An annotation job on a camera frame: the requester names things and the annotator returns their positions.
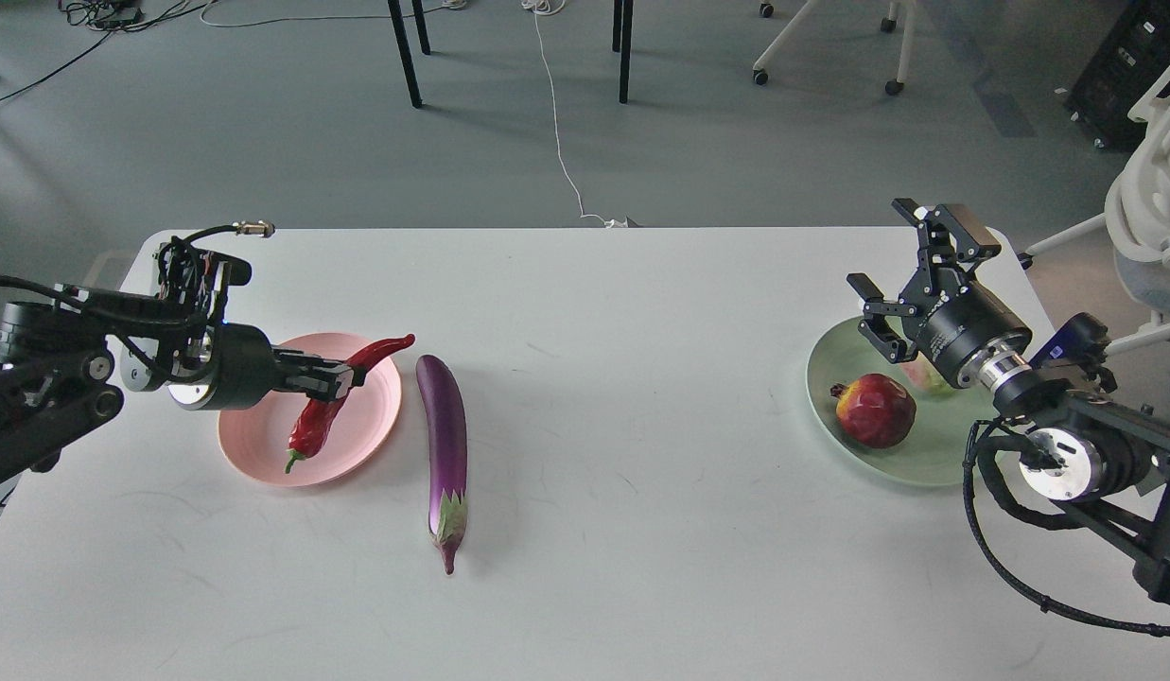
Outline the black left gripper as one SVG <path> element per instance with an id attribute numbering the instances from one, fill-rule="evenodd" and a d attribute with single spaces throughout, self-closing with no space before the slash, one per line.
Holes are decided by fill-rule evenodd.
<path id="1" fill-rule="evenodd" d="M 276 388 L 333 403 L 360 387 L 369 371 L 346 360 L 325 358 L 290 346 L 270 344 L 257 326 L 227 323 L 218 328 L 213 370 L 192 384 L 174 384 L 173 401 L 183 410 L 248 410 Z M 278 383 L 278 371 L 300 372 Z"/>

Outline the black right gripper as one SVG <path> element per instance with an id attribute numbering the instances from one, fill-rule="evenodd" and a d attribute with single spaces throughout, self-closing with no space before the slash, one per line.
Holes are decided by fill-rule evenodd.
<path id="1" fill-rule="evenodd" d="M 917 231 L 917 267 L 895 302 L 868 275 L 846 276 L 862 300 L 860 332 L 893 365 L 925 355 L 951 387 L 968 388 L 991 346 L 1021 352 L 1033 340 L 1023 319 L 975 275 L 1003 245 L 961 202 L 927 208 L 896 198 L 892 207 Z"/>

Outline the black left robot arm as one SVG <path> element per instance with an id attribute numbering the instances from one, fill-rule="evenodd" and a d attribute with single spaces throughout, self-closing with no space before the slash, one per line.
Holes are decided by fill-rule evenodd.
<path id="1" fill-rule="evenodd" d="M 183 410 L 247 410 L 271 392 L 330 403 L 360 387 L 367 371 L 350 362 L 226 322 L 227 293 L 252 280 L 252 264 L 197 242 L 273 232 L 235 221 L 170 238 L 149 294 L 0 275 L 0 288 L 37 296 L 7 303 L 0 319 L 0 484 L 51 470 L 66 445 L 112 422 L 125 391 L 167 387 Z"/>

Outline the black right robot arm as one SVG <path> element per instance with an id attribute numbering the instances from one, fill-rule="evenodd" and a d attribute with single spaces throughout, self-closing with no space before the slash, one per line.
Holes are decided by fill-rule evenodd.
<path id="1" fill-rule="evenodd" d="M 954 388 L 986 388 L 996 417 L 966 435 L 962 501 L 975 543 L 1004 582 L 1044 612 L 1099 628 L 1170 637 L 1170 625 L 1094 615 L 1009 572 L 980 530 L 973 479 L 1004 513 L 1048 531 L 1086 529 L 1134 562 L 1148 599 L 1170 606 L 1170 424 L 1112 400 L 1107 328 L 1074 315 L 1032 358 L 1033 332 L 978 281 L 1003 246 L 964 205 L 896 198 L 917 232 L 917 267 L 895 300 L 865 274 L 860 332 L 887 362 L 932 363 Z"/>

